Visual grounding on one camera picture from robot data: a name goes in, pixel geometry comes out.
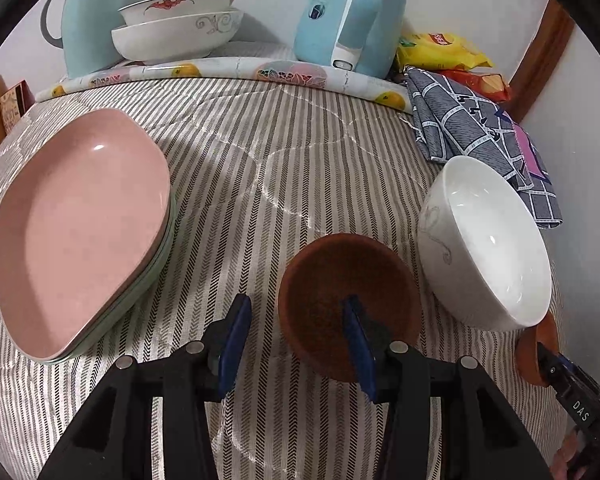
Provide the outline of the person's right hand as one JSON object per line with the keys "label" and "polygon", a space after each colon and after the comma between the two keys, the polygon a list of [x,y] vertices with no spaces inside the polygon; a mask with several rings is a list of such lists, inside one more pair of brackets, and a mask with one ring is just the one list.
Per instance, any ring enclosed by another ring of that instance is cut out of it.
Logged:
{"label": "person's right hand", "polygon": [[550,464],[550,473],[554,480],[567,480],[569,463],[578,454],[578,430],[573,429],[562,440],[562,446],[555,453]]}

